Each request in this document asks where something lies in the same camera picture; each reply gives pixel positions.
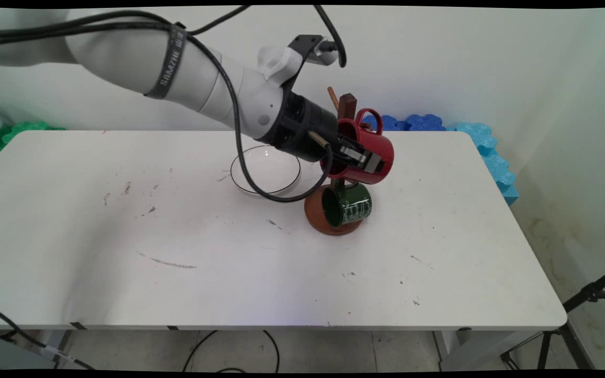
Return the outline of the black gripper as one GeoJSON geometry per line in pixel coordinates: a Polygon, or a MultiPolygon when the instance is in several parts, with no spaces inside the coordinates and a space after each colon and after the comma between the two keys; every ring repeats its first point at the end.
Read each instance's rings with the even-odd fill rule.
{"type": "Polygon", "coordinates": [[[332,148],[337,148],[337,160],[347,166],[370,174],[381,172],[385,166],[386,161],[376,152],[355,139],[339,136],[336,115],[293,92],[284,93],[274,124],[258,141],[301,160],[324,160],[326,148],[314,141],[310,132],[320,136],[332,148]]]}

